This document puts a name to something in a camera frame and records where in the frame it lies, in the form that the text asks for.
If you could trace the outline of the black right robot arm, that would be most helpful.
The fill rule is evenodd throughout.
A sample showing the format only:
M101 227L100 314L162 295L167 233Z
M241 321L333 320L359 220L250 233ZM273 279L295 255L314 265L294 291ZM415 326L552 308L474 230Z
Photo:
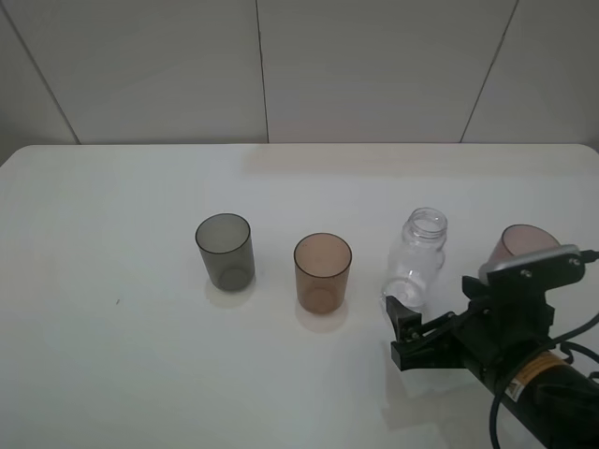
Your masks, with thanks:
M522 295L465 276L470 299L461 314L448 312L428 323L388 296L386 312L394 329L391 358L401 371L467 369L493 395L489 437L499 445L497 422L506 407L547 448L598 445L598 375L573 368L573 354L597 353L572 339L597 326L598 319L551 338L554 310L544 295Z

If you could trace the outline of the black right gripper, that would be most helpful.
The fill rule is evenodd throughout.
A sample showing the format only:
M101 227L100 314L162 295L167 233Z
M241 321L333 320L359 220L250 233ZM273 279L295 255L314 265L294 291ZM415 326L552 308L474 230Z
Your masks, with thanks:
M467 369L487 388L496 388L521 359L548 341L555 309L541 298L512 304L492 301L490 288L463 276L468 309L448 312L428 323L419 312L386 296L395 340L391 356L401 371Z

